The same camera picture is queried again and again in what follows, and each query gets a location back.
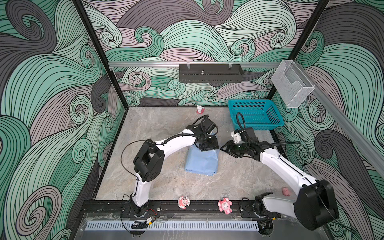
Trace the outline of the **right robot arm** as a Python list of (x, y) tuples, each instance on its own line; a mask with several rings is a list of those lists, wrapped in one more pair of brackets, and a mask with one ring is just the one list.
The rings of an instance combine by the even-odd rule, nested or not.
[(333, 186), (300, 170), (276, 149), (277, 144), (259, 142), (248, 128), (241, 113), (236, 114), (239, 129), (231, 133), (232, 140), (221, 151), (234, 158), (248, 158), (262, 163), (288, 184), (287, 193), (267, 192), (255, 197), (253, 209), (258, 218), (269, 222), (286, 215), (295, 218), (308, 230), (316, 230), (339, 218)]

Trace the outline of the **light blue long sleeve shirt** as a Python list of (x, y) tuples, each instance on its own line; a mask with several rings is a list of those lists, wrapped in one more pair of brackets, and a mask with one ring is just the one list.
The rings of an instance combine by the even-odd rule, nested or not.
[(194, 174), (213, 176), (219, 166), (219, 150), (202, 152), (195, 145), (189, 148), (185, 171)]

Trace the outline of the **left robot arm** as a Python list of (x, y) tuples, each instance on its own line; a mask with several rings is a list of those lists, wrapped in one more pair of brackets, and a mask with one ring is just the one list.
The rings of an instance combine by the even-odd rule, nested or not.
[(187, 170), (193, 173), (213, 175), (218, 168), (219, 144), (217, 139), (218, 126), (203, 115), (188, 125), (180, 133), (164, 140), (143, 140), (143, 145), (134, 157), (135, 190), (130, 196), (132, 215), (140, 217), (149, 210), (150, 190), (152, 181), (162, 171), (166, 158), (189, 147)]

